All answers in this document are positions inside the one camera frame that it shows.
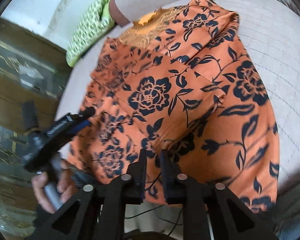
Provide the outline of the orange floral print garment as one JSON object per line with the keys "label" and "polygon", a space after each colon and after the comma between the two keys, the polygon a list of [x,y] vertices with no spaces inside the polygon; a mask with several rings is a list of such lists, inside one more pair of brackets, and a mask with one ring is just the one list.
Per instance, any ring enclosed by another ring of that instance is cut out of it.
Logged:
{"label": "orange floral print garment", "polygon": [[107,184],[147,154],[145,198],[164,204],[160,152],[200,183],[225,184],[253,212],[276,202],[279,134],[266,88],[213,0],[144,16],[106,39],[67,161]]}

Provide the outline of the green patterned pillow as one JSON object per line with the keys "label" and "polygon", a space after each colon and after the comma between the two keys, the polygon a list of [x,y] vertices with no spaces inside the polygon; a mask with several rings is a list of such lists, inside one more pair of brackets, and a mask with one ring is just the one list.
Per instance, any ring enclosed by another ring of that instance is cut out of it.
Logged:
{"label": "green patterned pillow", "polygon": [[66,62],[73,67],[79,58],[106,33],[115,21],[109,11],[110,0],[95,0],[83,14],[66,50]]}

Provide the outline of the wooden cabinet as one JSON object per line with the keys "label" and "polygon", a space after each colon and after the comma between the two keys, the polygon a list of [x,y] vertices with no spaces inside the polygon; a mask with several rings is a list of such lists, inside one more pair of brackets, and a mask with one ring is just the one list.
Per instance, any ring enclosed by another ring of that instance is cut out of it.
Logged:
{"label": "wooden cabinet", "polygon": [[49,126],[70,75],[65,51],[0,19],[0,232],[6,239],[33,233],[37,201],[21,165],[27,146],[22,105],[32,100],[39,126]]}

